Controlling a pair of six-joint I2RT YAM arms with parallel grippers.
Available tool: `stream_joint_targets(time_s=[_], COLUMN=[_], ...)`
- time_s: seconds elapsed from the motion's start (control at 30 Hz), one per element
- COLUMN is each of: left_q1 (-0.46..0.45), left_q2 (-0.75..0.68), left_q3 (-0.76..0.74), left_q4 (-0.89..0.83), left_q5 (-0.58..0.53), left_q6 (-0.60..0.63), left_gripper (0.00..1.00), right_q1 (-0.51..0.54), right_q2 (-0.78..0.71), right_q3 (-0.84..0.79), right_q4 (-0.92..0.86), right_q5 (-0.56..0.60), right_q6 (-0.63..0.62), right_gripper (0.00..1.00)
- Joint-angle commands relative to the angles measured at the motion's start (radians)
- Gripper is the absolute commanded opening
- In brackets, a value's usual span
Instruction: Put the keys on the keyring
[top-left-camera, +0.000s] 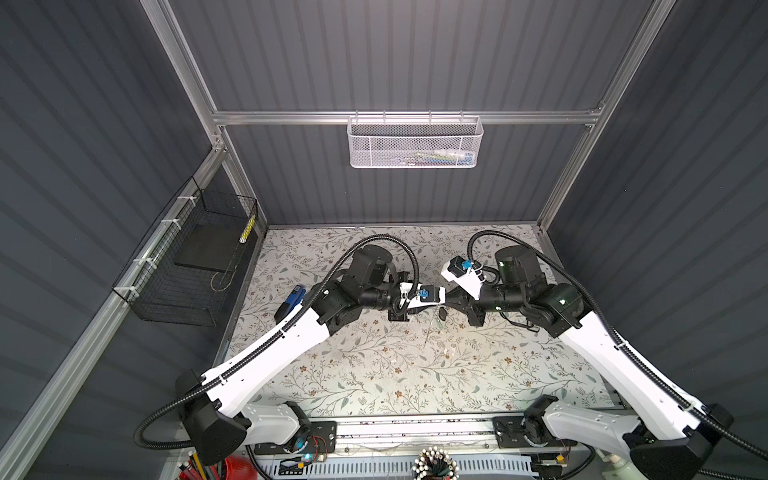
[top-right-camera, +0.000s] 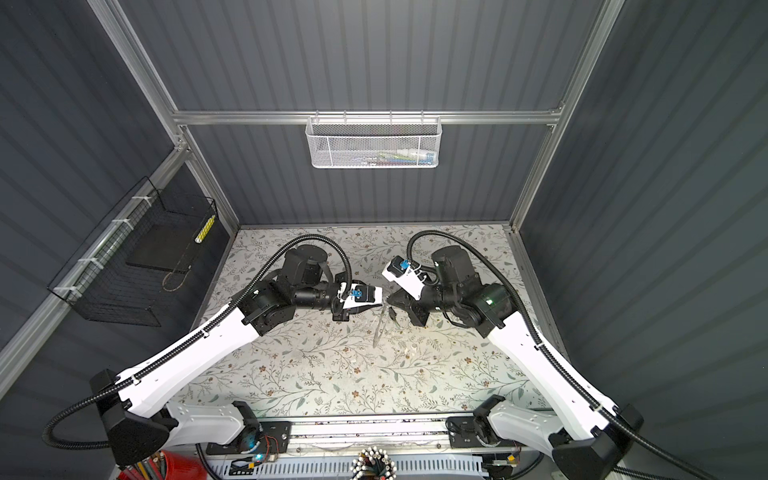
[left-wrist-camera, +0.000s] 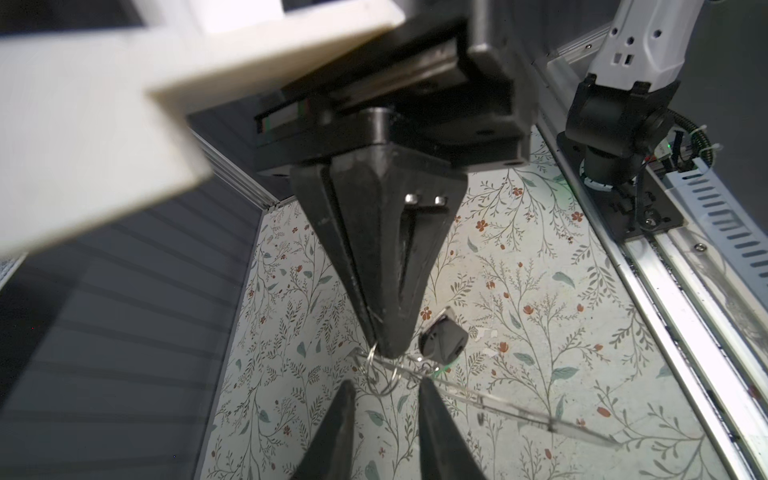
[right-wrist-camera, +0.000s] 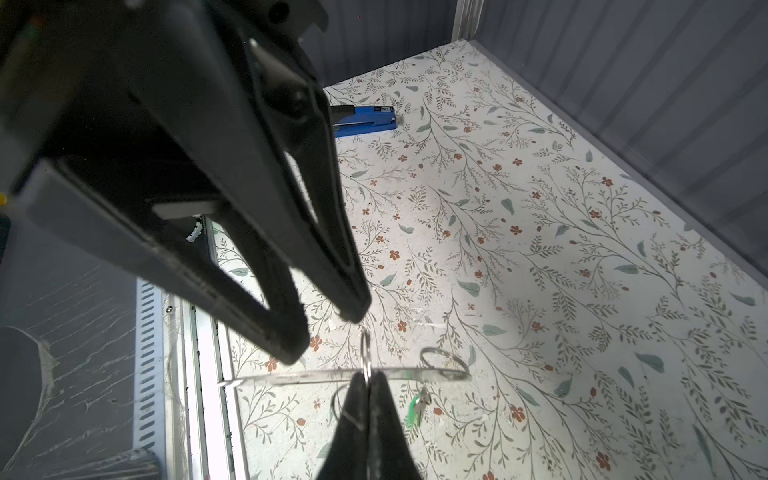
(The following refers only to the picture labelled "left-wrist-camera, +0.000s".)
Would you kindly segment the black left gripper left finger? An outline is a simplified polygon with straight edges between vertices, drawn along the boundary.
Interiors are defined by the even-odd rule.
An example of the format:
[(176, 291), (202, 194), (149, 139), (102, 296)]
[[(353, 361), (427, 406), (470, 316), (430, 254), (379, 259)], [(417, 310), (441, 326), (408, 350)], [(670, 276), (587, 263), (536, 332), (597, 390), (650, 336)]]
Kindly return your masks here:
[(291, 479), (341, 479), (352, 476), (356, 390), (344, 380)]

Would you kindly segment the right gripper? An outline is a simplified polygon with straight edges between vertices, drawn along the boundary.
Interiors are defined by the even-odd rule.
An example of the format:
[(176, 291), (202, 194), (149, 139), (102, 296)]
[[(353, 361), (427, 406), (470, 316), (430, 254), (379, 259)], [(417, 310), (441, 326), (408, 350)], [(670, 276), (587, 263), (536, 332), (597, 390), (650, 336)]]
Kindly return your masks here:
[(410, 346), (460, 170), (526, 164), (537, 100), (509, 1), (436, 2), (266, 97), (257, 170), (297, 165), (294, 194), (382, 356)]

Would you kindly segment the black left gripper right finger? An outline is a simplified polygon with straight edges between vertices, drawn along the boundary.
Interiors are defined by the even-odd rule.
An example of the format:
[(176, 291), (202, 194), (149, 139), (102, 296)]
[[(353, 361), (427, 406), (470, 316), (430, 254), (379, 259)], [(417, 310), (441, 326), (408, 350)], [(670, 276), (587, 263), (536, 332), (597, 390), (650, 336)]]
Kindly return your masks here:
[(422, 479), (484, 479), (434, 382), (423, 378), (418, 391)]

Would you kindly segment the key with black tag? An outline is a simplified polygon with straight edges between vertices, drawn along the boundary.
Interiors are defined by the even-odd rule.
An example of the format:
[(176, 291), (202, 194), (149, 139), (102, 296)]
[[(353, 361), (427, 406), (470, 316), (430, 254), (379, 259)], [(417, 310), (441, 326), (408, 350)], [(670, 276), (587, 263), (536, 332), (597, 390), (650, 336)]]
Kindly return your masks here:
[(418, 349), (423, 359), (447, 366), (462, 354), (468, 340), (469, 334), (457, 322), (453, 309), (446, 307), (420, 334)]

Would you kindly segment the key with green tag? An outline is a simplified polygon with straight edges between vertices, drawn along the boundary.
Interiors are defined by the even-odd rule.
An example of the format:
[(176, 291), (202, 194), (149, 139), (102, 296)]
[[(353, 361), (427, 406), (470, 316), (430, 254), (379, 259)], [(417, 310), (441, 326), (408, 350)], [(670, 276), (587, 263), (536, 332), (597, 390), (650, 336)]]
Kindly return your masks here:
[(454, 363), (437, 368), (433, 373), (434, 379), (446, 379), (454, 374), (456, 365)]

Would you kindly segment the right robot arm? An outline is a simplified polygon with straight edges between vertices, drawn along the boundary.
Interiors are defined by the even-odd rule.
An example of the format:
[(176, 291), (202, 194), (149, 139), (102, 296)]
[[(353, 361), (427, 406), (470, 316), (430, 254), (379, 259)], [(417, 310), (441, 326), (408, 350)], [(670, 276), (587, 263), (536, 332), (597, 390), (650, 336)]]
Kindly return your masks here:
[[(698, 1), (623, 1), (564, 129), (595, 185), (639, 186), (673, 125)], [(261, 173), (287, 178), (368, 344), (405, 353), (472, 172), (527, 161), (538, 112), (524, 39), (551, 1), (415, 1), (403, 24), (271, 93)]]

